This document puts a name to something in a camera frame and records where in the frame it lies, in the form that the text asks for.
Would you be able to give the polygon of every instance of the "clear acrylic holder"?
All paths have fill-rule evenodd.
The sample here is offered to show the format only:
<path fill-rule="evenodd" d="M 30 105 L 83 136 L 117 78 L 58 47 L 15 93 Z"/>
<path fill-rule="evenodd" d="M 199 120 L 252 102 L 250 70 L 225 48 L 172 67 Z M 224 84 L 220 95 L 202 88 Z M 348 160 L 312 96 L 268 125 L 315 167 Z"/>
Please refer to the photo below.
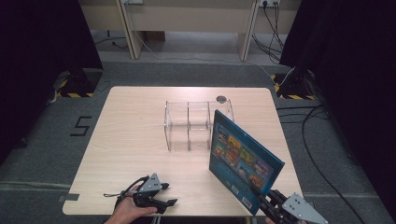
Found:
<path fill-rule="evenodd" d="M 230 100 L 166 102 L 164 131 L 169 151 L 210 149 L 215 110 L 233 121 Z"/>

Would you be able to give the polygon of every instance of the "wooden table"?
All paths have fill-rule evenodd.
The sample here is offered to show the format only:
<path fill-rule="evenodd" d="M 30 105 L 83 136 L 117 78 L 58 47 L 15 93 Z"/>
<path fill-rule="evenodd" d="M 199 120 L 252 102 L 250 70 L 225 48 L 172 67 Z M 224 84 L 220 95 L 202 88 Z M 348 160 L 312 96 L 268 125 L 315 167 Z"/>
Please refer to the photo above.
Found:
<path fill-rule="evenodd" d="M 302 195 L 269 90 L 264 88 L 115 87 L 93 131 L 70 194 L 67 215 L 110 215 L 116 197 L 136 179 L 157 173 L 170 188 L 156 199 L 177 198 L 164 216 L 251 216 L 209 171 L 209 151 L 167 149 L 163 120 L 166 101 L 216 101 L 226 96 L 234 121 L 286 164 L 273 189 Z"/>

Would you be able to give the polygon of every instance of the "blue book cover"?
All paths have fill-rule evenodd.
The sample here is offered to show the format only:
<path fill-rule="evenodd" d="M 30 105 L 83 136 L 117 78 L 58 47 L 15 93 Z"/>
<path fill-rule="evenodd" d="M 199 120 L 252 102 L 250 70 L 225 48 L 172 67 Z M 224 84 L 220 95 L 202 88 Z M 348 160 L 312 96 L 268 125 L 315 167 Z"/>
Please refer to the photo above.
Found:
<path fill-rule="evenodd" d="M 252 214 L 260 208 L 285 163 L 234 122 L 215 111 L 209 170 Z"/>

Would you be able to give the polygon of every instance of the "power outlet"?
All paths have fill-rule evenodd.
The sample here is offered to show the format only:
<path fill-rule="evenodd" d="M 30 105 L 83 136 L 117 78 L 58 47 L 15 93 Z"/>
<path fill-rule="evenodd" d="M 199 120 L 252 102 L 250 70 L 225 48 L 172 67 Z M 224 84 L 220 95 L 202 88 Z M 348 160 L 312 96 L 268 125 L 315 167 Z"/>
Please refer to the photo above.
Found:
<path fill-rule="evenodd" d="M 259 4 L 260 7 L 263 6 L 264 1 L 267 1 L 267 7 L 275 7 L 276 4 L 278 6 L 280 4 L 280 0 L 260 0 L 260 4 Z"/>

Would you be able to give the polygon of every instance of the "book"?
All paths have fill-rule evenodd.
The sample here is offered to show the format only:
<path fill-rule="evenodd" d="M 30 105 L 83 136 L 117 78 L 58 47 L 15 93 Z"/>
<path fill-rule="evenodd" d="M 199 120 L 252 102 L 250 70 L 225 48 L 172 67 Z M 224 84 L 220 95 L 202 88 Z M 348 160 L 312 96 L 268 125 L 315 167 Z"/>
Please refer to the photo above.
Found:
<path fill-rule="evenodd" d="M 284 162 L 234 122 L 215 111 L 209 170 L 254 216 Z"/>

